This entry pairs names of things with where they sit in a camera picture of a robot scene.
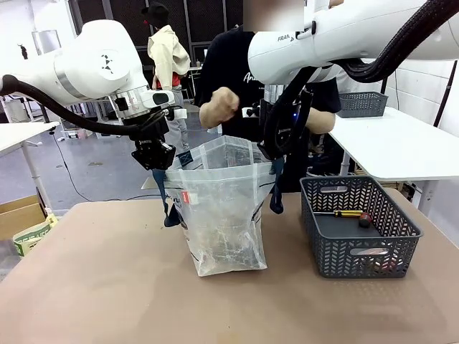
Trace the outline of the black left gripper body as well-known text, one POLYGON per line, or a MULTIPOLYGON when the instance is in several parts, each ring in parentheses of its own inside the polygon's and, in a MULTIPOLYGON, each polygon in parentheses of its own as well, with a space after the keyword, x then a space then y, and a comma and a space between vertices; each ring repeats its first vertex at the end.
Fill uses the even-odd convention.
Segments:
POLYGON ((165 150, 162 146, 167 129, 165 113, 135 118, 133 124, 139 127, 138 131, 129 135, 134 142, 136 155, 142 158, 160 158, 165 150))

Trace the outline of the person's right hand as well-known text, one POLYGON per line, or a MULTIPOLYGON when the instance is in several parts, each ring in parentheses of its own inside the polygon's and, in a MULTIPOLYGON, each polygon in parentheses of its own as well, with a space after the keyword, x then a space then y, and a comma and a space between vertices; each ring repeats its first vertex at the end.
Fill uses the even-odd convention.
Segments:
POLYGON ((211 108, 222 121, 232 118, 240 105, 240 98, 228 87, 220 87, 212 93, 211 108))

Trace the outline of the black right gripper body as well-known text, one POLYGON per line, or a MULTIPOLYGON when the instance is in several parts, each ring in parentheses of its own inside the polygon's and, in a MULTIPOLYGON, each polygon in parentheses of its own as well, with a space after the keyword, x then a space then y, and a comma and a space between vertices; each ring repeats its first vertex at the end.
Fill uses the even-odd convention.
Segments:
POLYGON ((263 140, 278 150, 279 158, 288 155, 299 145, 311 109, 312 93, 301 90, 292 102, 271 107, 265 118, 263 140))

